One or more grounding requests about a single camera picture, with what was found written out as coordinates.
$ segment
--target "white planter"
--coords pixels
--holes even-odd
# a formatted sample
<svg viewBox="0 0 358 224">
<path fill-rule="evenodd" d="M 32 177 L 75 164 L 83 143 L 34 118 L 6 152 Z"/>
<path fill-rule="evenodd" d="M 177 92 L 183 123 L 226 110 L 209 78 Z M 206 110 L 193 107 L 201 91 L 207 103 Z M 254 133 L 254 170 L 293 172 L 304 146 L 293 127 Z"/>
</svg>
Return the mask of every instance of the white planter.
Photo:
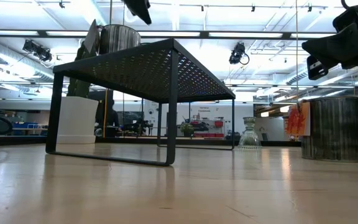
<svg viewBox="0 0 358 224">
<path fill-rule="evenodd" d="M 94 143 L 94 119 L 98 102 L 77 96 L 62 97 L 58 144 Z"/>
</svg>

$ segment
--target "black metal table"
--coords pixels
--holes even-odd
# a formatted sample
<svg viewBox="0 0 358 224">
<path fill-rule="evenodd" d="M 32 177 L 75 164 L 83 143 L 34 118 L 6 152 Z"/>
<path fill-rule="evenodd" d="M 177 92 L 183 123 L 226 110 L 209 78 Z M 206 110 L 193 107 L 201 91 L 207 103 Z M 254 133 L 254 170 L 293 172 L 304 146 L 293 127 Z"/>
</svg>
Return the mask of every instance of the black metal table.
<svg viewBox="0 0 358 224">
<path fill-rule="evenodd" d="M 174 39 L 58 65 L 53 68 L 53 72 L 55 79 L 46 145 L 46 152 L 49 154 L 169 166 L 175 161 L 177 103 L 181 102 L 232 100 L 232 133 L 234 133 L 235 94 Z M 145 98 L 159 103 L 159 108 L 163 103 L 168 103 L 167 160 L 144 161 L 57 152 L 64 77 Z M 158 144 L 161 137 L 161 115 L 159 111 Z"/>
</svg>

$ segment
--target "sign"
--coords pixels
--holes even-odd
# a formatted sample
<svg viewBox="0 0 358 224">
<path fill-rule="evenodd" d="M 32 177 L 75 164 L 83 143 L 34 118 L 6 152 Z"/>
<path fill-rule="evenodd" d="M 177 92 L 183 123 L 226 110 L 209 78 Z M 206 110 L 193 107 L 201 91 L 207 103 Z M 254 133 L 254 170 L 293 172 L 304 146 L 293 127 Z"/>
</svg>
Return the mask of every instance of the sign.
<svg viewBox="0 0 358 224">
<path fill-rule="evenodd" d="M 289 110 L 287 134 L 295 136 L 310 135 L 310 103 L 292 105 Z"/>
</svg>

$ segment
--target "red object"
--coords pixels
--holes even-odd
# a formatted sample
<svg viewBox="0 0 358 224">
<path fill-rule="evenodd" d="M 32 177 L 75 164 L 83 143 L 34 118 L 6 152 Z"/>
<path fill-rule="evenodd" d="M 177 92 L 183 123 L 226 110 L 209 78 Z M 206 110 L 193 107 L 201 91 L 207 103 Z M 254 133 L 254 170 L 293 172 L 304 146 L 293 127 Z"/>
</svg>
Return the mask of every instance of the red object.
<svg viewBox="0 0 358 224">
<path fill-rule="evenodd" d="M 215 121 L 215 127 L 217 128 L 223 127 L 223 121 Z"/>
</svg>

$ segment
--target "perforated tabletop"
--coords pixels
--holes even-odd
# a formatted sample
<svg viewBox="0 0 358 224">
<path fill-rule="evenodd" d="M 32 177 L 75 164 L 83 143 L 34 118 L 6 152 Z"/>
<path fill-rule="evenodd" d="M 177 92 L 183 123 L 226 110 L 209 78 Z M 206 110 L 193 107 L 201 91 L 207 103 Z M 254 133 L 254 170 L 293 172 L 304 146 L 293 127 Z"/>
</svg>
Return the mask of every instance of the perforated tabletop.
<svg viewBox="0 0 358 224">
<path fill-rule="evenodd" d="M 174 39 L 57 65 L 53 72 L 157 103 L 168 103 L 173 50 L 178 52 L 178 102 L 236 97 Z"/>
</svg>

